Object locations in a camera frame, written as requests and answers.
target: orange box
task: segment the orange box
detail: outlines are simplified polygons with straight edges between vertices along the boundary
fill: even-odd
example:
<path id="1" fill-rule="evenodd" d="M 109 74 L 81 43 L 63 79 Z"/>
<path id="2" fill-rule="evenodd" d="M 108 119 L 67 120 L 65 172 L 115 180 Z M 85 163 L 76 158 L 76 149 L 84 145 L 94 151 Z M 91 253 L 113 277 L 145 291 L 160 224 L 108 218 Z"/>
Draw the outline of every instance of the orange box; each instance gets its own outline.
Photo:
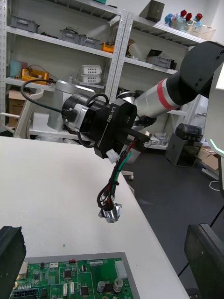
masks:
<path id="1" fill-rule="evenodd" d="M 34 80 L 34 79 L 38 79 L 38 76 L 42 76 L 42 79 L 49 79 L 49 73 L 46 73 L 44 71 L 38 71 L 38 70 L 32 70 L 33 73 L 37 76 L 37 77 L 32 77 L 30 76 L 30 72 L 28 69 L 22 69 L 22 80 L 23 81 L 29 81 L 29 80 Z M 41 84 L 41 85 L 47 85 L 47 82 L 35 82 L 37 84 Z"/>
<path id="2" fill-rule="evenodd" d="M 101 50 L 108 53 L 113 53 L 114 45 L 108 45 L 107 43 L 101 44 Z"/>

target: cable bundle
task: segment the cable bundle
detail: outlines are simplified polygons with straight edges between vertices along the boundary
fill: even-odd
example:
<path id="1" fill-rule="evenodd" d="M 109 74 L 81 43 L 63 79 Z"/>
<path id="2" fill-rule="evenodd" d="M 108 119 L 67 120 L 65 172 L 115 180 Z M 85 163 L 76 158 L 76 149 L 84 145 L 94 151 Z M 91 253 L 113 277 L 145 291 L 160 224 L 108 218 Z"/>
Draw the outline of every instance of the cable bundle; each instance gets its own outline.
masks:
<path id="1" fill-rule="evenodd" d="M 112 175 L 108 181 L 108 184 L 100 191 L 97 196 L 97 203 L 100 208 L 104 208 L 105 210 L 111 210 L 114 207 L 113 201 L 116 191 L 116 186 L 118 183 L 118 176 L 121 172 L 123 165 L 131 156 L 131 148 L 135 145 L 135 141 L 131 142 L 126 149 L 121 153 L 120 159 L 116 162 L 114 166 Z"/>

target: white cable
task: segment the white cable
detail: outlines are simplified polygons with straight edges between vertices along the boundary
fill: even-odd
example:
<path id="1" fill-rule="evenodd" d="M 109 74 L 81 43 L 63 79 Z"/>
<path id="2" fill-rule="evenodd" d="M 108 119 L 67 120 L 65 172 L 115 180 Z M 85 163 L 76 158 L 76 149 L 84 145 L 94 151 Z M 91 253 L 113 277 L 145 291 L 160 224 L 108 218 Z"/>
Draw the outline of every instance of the white cable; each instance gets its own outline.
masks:
<path id="1" fill-rule="evenodd" d="M 215 190 L 215 191 L 219 191 L 219 192 L 220 192 L 220 190 L 213 188 L 213 187 L 211 186 L 211 183 L 219 183 L 219 181 L 211 181 L 210 184 L 209 184 L 209 187 L 210 187 L 212 190 Z"/>

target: white cylinder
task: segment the white cylinder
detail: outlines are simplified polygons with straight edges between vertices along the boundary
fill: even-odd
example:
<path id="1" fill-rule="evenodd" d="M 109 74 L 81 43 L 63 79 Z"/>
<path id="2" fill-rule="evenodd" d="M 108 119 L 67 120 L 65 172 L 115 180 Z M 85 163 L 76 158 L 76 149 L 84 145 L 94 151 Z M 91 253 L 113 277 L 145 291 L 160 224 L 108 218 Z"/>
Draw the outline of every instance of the white cylinder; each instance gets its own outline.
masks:
<path id="1" fill-rule="evenodd" d="M 154 118 L 179 107 L 169 96 L 166 83 L 167 79 L 162 80 L 135 100 L 138 116 Z"/>

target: green wire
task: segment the green wire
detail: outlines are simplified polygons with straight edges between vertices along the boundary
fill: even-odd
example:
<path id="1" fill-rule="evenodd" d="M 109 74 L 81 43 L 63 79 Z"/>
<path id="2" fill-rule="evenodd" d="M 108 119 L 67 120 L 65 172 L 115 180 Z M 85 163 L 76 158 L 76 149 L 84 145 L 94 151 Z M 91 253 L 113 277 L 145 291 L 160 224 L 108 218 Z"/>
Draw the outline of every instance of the green wire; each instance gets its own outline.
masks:
<path id="1" fill-rule="evenodd" d="M 118 176 L 119 176 L 119 172 L 121 170 L 121 168 L 123 167 L 124 163 L 126 163 L 126 161 L 130 158 L 130 156 L 132 155 L 132 152 L 130 151 L 130 153 L 127 155 L 127 157 L 124 159 L 124 161 L 121 163 L 120 167 L 118 168 L 118 172 L 116 174 L 116 177 L 115 177 L 115 182 L 118 180 Z"/>

